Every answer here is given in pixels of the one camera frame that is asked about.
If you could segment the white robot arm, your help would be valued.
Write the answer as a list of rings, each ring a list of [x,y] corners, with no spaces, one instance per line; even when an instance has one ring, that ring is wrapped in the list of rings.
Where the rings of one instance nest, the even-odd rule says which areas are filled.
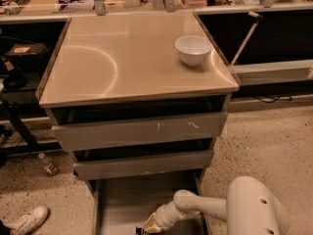
[[[201,213],[226,222],[227,235],[287,235],[291,224],[286,208],[262,182],[240,176],[230,183],[225,199],[177,191],[149,216],[143,230],[160,233]]]

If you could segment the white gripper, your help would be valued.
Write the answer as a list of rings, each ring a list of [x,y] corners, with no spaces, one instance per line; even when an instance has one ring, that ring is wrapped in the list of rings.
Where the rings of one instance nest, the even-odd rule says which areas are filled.
[[[168,230],[178,221],[176,207],[173,203],[160,206],[145,221],[143,229],[146,233],[160,233]]]

